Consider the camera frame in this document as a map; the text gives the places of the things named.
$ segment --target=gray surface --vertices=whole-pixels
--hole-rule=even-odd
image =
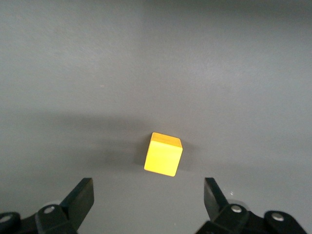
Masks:
[[[235,2],[0,1],[0,211],[91,176],[81,234],[191,234],[214,176],[312,233],[312,2]],[[153,131],[175,177],[143,170]]]

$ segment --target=cube top face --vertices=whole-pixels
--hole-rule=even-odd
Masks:
[[[182,148],[181,140],[179,138],[176,138],[173,136],[167,136],[167,135],[160,134],[160,133],[153,133],[151,141],[157,141],[160,143]]]
[[[153,133],[144,169],[167,176],[175,176],[182,150],[179,138]]]

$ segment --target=silver bolt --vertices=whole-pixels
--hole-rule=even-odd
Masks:
[[[273,213],[272,218],[275,219],[276,221],[284,221],[284,217],[280,213]]]
[[[5,223],[6,221],[9,221],[12,218],[12,215],[6,215],[2,218],[0,218],[0,223]]]
[[[240,208],[239,206],[237,205],[233,205],[231,207],[231,210],[234,211],[235,213],[241,213],[242,212],[242,208]]]
[[[45,208],[45,210],[43,211],[45,214],[49,214],[51,213],[53,210],[55,209],[54,206],[49,206],[48,208]]]

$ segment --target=yellow cube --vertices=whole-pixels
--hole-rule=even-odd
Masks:
[[[153,133],[144,169],[167,176],[175,176],[182,150],[179,138]]]

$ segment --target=black plastic part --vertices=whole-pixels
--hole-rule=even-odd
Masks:
[[[216,219],[220,211],[229,205],[214,178],[205,178],[204,203],[211,221]]]
[[[20,215],[16,212],[6,212],[0,214],[0,233],[13,232],[15,227],[20,224]]]
[[[93,180],[92,178],[84,178],[60,203],[60,206],[63,208],[74,229],[78,230],[93,203]]]
[[[248,211],[249,219],[242,234],[269,234],[264,219]]]
[[[230,234],[228,230],[207,221],[197,232],[196,234]]]
[[[234,212],[232,210],[233,206],[239,207],[241,212]],[[232,233],[240,233],[246,226],[248,218],[249,213],[244,207],[237,204],[230,204],[220,212],[214,223]]]
[[[40,209],[35,215],[38,234],[77,234],[71,222],[59,205],[49,205]]]
[[[282,215],[283,221],[278,221],[273,218],[273,214]],[[270,230],[278,234],[306,234],[299,223],[289,214],[282,211],[268,211],[264,215],[264,220],[270,227]]]
[[[61,205],[46,206],[22,220],[15,212],[0,214],[0,219],[12,215],[7,221],[2,220],[0,223],[0,234],[76,234],[93,203],[93,181],[91,178],[84,178]],[[51,206],[54,207],[53,211],[44,212]]]

